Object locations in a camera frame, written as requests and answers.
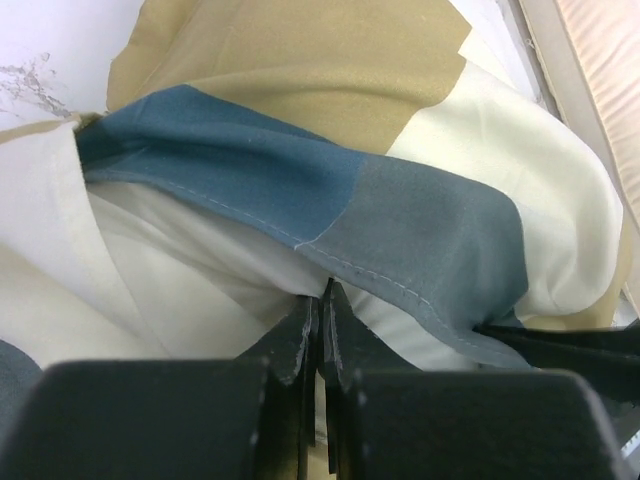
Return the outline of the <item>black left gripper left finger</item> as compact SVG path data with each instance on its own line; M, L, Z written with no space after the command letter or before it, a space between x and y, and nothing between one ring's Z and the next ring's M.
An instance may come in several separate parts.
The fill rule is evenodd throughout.
M233 360L49 368L1 450L5 479L303 479L319 303Z

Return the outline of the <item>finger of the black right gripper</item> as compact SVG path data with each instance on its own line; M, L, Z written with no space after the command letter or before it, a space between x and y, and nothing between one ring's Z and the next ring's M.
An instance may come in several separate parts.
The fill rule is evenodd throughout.
M481 324L473 331L512 354L504 368L563 370L610 399L639 398L638 327L546 331Z

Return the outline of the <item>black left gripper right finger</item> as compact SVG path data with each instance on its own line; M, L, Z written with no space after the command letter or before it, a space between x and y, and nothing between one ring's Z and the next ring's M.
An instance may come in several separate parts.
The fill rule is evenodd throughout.
M609 405L563 370L423 372L330 282L320 314L328 465L339 479L628 479Z

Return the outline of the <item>white pillow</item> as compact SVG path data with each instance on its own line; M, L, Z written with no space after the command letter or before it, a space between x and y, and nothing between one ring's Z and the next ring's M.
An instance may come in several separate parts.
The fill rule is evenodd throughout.
M267 235L135 184L87 188L107 249L169 351L235 356L329 273Z

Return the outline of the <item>blue beige checkered pillowcase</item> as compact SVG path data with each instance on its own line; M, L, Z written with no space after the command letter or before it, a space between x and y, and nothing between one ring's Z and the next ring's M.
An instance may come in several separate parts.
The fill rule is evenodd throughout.
M87 188L150 187L340 281L422 369L473 331L610 329L630 223L595 153L449 1L147 1L106 110L1 135L1 338L39 367L169 351Z

